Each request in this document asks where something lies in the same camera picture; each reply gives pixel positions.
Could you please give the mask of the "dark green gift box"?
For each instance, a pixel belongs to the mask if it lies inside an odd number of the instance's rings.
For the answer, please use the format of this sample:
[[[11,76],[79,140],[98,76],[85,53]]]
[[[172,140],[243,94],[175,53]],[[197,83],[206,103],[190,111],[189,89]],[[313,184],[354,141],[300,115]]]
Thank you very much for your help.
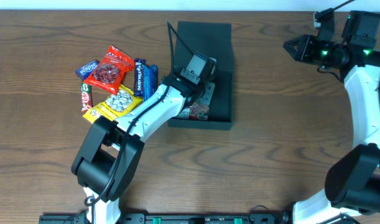
[[[233,125],[234,53],[231,24],[179,21],[177,33],[193,51],[216,59],[215,84],[207,120],[168,120],[172,128],[229,130]]]

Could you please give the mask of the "black red snack packet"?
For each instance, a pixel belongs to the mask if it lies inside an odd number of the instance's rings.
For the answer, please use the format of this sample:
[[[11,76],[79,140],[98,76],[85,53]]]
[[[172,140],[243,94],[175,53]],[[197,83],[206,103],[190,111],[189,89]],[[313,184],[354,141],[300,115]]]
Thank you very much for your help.
[[[202,95],[191,106],[184,108],[175,118],[206,121],[214,89],[215,84],[208,82]]]

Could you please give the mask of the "blue biscuit packet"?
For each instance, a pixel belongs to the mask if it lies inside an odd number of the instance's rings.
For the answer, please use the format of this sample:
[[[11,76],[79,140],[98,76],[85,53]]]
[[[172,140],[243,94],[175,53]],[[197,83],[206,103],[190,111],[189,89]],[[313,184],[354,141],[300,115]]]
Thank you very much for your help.
[[[144,66],[143,101],[148,100],[157,90],[158,68],[156,65]]]

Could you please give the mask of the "purple Dairy Milk bar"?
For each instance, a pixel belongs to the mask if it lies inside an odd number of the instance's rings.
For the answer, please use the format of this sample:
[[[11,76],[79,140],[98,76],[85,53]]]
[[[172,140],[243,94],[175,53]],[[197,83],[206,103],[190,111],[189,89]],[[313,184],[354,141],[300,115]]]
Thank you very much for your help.
[[[145,59],[136,58],[134,60],[135,67],[135,80],[134,80],[134,96],[143,96],[143,85],[144,85],[144,65],[146,64]]]

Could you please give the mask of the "red Hacks candy bag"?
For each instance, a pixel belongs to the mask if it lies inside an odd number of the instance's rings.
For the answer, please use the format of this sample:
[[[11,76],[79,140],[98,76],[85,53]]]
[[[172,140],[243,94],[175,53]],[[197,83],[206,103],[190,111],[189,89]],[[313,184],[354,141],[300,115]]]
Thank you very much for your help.
[[[125,74],[133,69],[134,59],[118,48],[110,46],[85,83],[116,95]]]

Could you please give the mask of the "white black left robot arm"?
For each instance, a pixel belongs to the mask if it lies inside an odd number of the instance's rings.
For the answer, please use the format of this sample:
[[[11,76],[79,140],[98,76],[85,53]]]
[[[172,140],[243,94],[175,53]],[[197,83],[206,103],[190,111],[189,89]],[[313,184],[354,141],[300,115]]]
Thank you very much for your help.
[[[100,116],[93,122],[72,164],[86,193],[85,223],[118,222],[119,198],[134,177],[145,142],[203,94],[215,68],[215,59],[194,54],[136,109],[113,121]]]

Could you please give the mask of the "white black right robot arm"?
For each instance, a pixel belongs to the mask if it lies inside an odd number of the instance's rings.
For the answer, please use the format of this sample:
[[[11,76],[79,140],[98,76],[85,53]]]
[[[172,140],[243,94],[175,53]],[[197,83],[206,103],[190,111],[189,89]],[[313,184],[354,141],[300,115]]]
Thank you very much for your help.
[[[317,35],[284,43],[298,61],[334,75],[350,99],[353,148],[327,173],[324,188],[294,203],[289,223],[355,223],[380,213],[380,51],[375,49],[380,15],[351,11],[341,42],[333,41],[334,10],[314,14]]]

